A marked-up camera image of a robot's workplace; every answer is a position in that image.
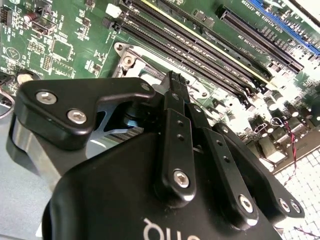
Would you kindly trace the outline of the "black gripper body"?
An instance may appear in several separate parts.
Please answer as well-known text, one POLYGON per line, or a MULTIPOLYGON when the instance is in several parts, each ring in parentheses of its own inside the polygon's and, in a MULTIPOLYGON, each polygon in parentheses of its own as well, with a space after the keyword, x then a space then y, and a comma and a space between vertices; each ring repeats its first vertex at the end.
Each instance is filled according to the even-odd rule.
POLYGON ((278 240, 260 213, 235 229, 223 215, 213 161, 194 153, 196 195, 182 208, 154 190, 158 137, 142 134, 70 169, 42 217, 45 240, 278 240))

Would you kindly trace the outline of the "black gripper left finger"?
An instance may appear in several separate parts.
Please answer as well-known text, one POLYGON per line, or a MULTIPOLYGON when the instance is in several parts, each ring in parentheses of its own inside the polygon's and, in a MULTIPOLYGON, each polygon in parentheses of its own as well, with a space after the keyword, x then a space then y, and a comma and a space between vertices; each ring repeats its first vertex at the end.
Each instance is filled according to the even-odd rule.
POLYGON ((181 208, 196 195, 190 103, 185 79, 168 72, 159 85, 138 77, 36 80, 17 92, 9 140, 51 189, 88 164, 126 191, 143 174, 159 199, 181 208))

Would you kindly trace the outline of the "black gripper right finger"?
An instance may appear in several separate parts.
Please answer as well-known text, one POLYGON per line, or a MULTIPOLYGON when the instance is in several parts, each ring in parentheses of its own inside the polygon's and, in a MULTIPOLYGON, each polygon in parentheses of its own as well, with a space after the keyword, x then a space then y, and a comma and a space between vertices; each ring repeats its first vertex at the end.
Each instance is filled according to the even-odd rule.
POLYGON ((204 151, 213 192, 228 221, 236 229, 247 230, 262 217, 273 226, 287 219, 303 219, 305 211, 297 199, 228 126, 209 125, 204 111, 190 102, 185 78, 180 75, 178 79, 193 140, 204 151))

